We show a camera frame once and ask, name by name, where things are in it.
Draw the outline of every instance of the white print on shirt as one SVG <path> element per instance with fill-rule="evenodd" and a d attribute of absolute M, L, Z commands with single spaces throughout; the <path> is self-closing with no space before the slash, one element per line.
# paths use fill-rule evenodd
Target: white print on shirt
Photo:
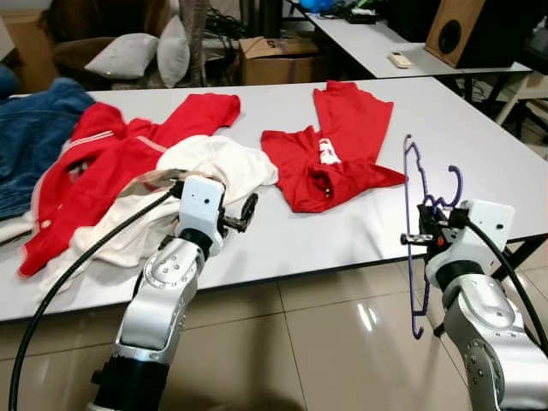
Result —
<path fill-rule="evenodd" d="M 341 163 L 329 139 L 319 139 L 319 162 L 321 164 Z"/>

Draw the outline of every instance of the purple clothes hanger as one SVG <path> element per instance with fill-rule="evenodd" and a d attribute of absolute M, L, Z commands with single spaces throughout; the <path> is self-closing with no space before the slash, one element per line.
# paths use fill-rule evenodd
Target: purple clothes hanger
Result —
<path fill-rule="evenodd" d="M 458 167 L 454 165 L 450 165 L 448 168 L 449 172 L 455 173 L 456 176 L 456 194 L 454 199 L 448 203 L 445 201 L 443 197 L 439 197 L 437 199 L 434 198 L 433 195 L 428 193 L 428 186 L 426 185 L 426 173 L 423 169 L 422 165 L 420 164 L 420 152 L 419 147 L 412 141 L 411 134 L 408 134 L 405 137 L 405 140 L 403 141 L 403 172 L 405 174 L 405 214 L 407 219 L 407 234 L 411 235 L 411 223 L 409 218 L 409 193 L 408 193 L 408 184 L 409 184 L 409 173 L 408 173 L 408 155 L 410 152 L 413 152 L 416 157 L 416 164 L 417 169 L 419 170 L 420 179 L 422 181 L 422 193 L 423 193 L 423 200 L 422 205 L 426 206 L 426 203 L 430 202 L 433 209 L 436 210 L 437 207 L 442 206 L 443 208 L 452 208 L 455 207 L 458 202 L 461 199 L 462 195 L 462 174 L 461 171 L 458 169 Z M 428 311 L 428 301 L 430 299 L 430 282 L 426 278 L 426 275 L 424 277 L 425 280 L 425 295 L 424 299 L 422 301 L 422 309 L 417 310 L 415 309 L 414 305 L 414 280 L 413 280 L 413 261 L 411 259 L 411 244 L 408 244 L 408 272 L 409 272 L 409 298 L 411 300 L 411 327 L 413 331 L 413 336 L 418 340 L 422 337 L 422 333 L 424 332 L 423 327 L 419 327 L 417 330 L 417 324 L 416 319 L 417 317 L 424 317 L 426 316 L 426 312 Z"/>

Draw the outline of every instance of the white pillow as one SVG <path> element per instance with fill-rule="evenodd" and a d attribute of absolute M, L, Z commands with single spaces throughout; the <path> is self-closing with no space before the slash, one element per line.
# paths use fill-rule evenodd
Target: white pillow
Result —
<path fill-rule="evenodd" d="M 150 34 L 124 34 L 97 54 L 86 65 L 86 70 L 107 79 L 139 79 L 145 74 L 157 48 L 158 39 Z"/>
<path fill-rule="evenodd" d="M 160 36 L 157 59 L 160 77 L 168 88 L 174 87 L 188 71 L 190 48 L 178 15 L 171 18 Z"/>

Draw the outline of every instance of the speaker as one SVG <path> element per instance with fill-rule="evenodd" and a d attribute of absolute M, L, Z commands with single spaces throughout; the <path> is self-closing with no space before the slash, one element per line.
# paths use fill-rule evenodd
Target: speaker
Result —
<path fill-rule="evenodd" d="M 388 27 L 410 43 L 424 43 L 441 0 L 390 0 L 386 6 Z"/>
<path fill-rule="evenodd" d="M 442 0 L 426 49 L 457 69 L 508 67 L 545 0 Z"/>

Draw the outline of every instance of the denim jacket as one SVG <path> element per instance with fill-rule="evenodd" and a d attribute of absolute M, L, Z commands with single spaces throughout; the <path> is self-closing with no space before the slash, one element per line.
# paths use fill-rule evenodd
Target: denim jacket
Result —
<path fill-rule="evenodd" d="M 45 92 L 9 98 L 18 88 L 15 75 L 0 65 L 0 219 L 30 209 L 34 185 L 94 104 L 71 79 L 56 79 Z"/>

